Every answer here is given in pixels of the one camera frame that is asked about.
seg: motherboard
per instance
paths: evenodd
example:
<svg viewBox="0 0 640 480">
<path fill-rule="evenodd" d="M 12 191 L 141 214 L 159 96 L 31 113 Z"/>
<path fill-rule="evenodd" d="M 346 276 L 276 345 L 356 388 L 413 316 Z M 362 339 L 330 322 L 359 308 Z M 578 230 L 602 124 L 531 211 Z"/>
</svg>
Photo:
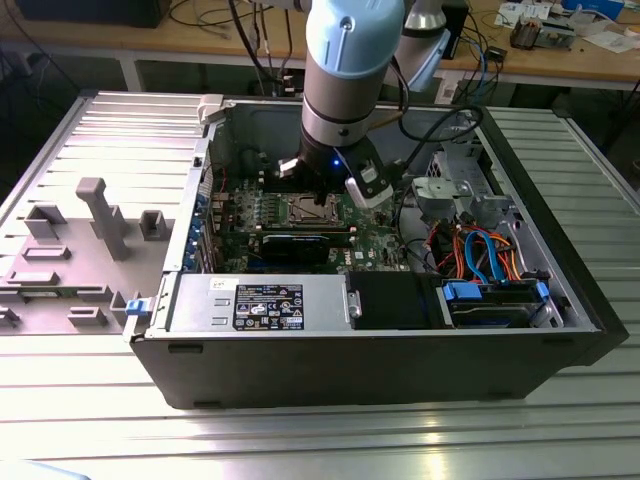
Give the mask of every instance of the motherboard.
<svg viewBox="0 0 640 480">
<path fill-rule="evenodd" d="M 392 225 L 393 202 L 357 208 L 347 193 L 316 205 L 306 193 L 240 180 L 208 202 L 195 271 L 342 273 L 409 270 Z"/>
</svg>

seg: robotic arm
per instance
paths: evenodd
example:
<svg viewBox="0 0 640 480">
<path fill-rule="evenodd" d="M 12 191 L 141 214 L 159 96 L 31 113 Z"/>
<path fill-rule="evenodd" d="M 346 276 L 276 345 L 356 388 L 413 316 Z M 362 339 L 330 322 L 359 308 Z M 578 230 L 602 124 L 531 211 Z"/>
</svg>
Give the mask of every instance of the robotic arm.
<svg viewBox="0 0 640 480">
<path fill-rule="evenodd" d="M 324 204 L 345 185 L 356 205 L 373 208 L 393 193 L 392 178 L 367 137 L 382 84 L 396 57 L 411 90 L 433 77 L 449 40 L 442 0 L 272 0 L 309 11 L 298 155 L 283 178 Z"/>
</svg>

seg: sticker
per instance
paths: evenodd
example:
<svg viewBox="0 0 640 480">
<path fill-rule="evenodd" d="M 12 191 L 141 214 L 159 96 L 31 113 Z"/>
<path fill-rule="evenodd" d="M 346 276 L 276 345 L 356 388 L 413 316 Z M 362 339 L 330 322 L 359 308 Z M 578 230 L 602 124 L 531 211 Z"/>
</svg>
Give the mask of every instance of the sticker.
<svg viewBox="0 0 640 480">
<path fill-rule="evenodd" d="M 304 330 L 303 302 L 302 285 L 236 285 L 233 328 Z"/>
<path fill-rule="evenodd" d="M 237 278 L 216 277 L 209 282 L 209 290 L 235 290 L 238 283 Z"/>
<path fill-rule="evenodd" d="M 51 298 L 58 298 L 58 292 L 29 292 L 29 291 L 24 291 L 24 292 L 20 292 L 20 295 L 23 297 L 27 297 L 27 298 L 36 298 L 36 297 L 51 297 Z"/>
</svg>

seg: blue cable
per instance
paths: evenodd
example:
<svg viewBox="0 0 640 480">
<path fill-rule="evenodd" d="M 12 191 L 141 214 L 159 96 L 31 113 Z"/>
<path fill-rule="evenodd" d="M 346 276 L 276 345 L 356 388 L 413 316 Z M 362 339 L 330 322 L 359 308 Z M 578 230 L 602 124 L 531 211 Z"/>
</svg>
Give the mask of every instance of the blue cable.
<svg viewBox="0 0 640 480">
<path fill-rule="evenodd" d="M 461 38 L 465 42 L 473 45 L 475 49 L 478 51 L 480 55 L 480 66 L 482 67 L 482 74 L 480 75 L 480 81 L 478 83 L 478 88 L 476 89 L 476 93 L 473 96 L 473 103 L 478 101 L 478 94 L 482 91 L 482 87 L 484 86 L 484 79 L 487 75 L 487 59 L 484 56 L 484 52 L 482 51 L 482 47 L 478 45 L 478 43 L 470 38 Z"/>
<path fill-rule="evenodd" d="M 481 235 L 487 244 L 487 254 L 489 256 L 489 264 L 491 265 L 491 273 L 493 274 L 493 278 L 495 278 L 498 282 L 504 281 L 504 272 L 500 268 L 500 264 L 498 263 L 498 254 L 496 253 L 496 247 L 491 240 L 491 237 L 487 235 L 485 232 L 480 232 L 478 230 L 474 230 L 469 235 L 467 235 L 467 239 L 464 241 L 464 257 L 467 262 L 467 266 L 469 270 L 477 275 L 477 277 L 482 281 L 482 283 L 489 283 L 487 277 L 476 268 L 473 263 L 473 252 L 471 251 L 471 247 L 473 245 L 473 237 L 476 235 Z"/>
</svg>

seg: computer tower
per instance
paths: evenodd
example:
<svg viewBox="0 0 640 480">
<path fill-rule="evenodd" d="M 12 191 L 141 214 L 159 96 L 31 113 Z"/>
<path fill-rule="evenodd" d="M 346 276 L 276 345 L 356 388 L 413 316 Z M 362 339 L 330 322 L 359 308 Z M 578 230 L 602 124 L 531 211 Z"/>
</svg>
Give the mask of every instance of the computer tower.
<svg viewBox="0 0 640 480">
<path fill-rule="evenodd" d="M 451 60 L 456 54 L 464 22 L 469 13 L 469 6 L 465 0 L 444 0 L 442 2 L 442 11 L 447 17 L 447 29 L 451 32 L 451 38 L 442 58 Z"/>
<path fill-rule="evenodd" d="M 156 28 L 171 0 L 16 0 L 27 20 Z"/>
</svg>

